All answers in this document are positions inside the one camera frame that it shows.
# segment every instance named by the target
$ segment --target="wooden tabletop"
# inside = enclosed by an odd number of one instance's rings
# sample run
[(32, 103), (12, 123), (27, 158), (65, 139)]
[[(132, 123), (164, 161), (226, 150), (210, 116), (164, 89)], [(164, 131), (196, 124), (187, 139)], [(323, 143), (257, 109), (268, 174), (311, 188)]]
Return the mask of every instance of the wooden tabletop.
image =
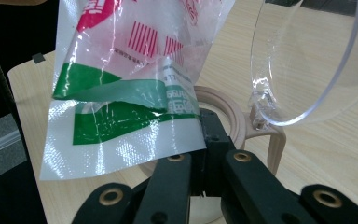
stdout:
[[(226, 93), (243, 111), (249, 111), (250, 52), (260, 6), (257, 0), (237, 0), (197, 83)], [(110, 182), (134, 187), (145, 175), (138, 167), (132, 167), (86, 179), (39, 180), (54, 57), (51, 52), (41, 63), (20, 64), (9, 72), (9, 79), (48, 223), (70, 223), (77, 209), (97, 187)], [(324, 184), (340, 190), (358, 204), (358, 105), (334, 119), (289, 126), (285, 131), (287, 144), (278, 179), (296, 193), (309, 184)], [(267, 137), (257, 137), (246, 142), (246, 149), (267, 161), (268, 145)], [(225, 222), (221, 218), (216, 223)]]

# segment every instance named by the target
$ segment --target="black metal bracket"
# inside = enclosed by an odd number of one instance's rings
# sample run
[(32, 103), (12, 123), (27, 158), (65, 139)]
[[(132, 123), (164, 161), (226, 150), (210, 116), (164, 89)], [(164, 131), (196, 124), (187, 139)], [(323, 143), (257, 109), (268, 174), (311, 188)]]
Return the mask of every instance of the black metal bracket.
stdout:
[(158, 160), (135, 187), (94, 190), (74, 223), (188, 223), (190, 196), (221, 197), (227, 223), (358, 223), (358, 206), (327, 186), (287, 190), (251, 152), (236, 150), (217, 115), (201, 109), (207, 148)]

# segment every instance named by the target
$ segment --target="transparent dome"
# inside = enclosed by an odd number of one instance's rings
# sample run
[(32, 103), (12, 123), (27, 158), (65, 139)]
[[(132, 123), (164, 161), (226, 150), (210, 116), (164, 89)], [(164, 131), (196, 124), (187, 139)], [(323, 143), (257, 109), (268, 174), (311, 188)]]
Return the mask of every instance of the transparent dome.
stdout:
[(358, 0), (267, 0), (252, 44), (253, 98), (284, 126), (358, 102)]

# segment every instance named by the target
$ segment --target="transparent plastic bag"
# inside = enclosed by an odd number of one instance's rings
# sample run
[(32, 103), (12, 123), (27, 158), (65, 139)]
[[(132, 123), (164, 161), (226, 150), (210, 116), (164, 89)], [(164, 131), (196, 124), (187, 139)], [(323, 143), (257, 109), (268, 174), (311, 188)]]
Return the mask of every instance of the transparent plastic bag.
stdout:
[[(56, 59), (40, 178), (102, 175), (205, 148), (194, 84), (234, 0), (84, 4), (60, 5), (66, 56)], [(62, 25), (80, 13), (67, 49)]]

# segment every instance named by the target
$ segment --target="green stripe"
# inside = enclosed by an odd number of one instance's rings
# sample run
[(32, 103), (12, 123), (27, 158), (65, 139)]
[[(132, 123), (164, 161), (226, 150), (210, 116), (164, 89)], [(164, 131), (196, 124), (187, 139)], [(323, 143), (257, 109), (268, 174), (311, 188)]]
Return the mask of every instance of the green stripe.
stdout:
[(198, 117), (194, 114), (159, 114), (141, 105), (113, 102), (93, 114), (75, 114), (73, 144), (101, 143), (148, 127), (153, 122)]
[(86, 102), (121, 101), (166, 110), (164, 82), (155, 79), (120, 80), (119, 77), (82, 64), (62, 67), (53, 97)]
[(121, 80), (102, 69), (79, 63), (65, 63), (53, 92), (57, 100), (75, 99), (73, 95), (84, 90)]

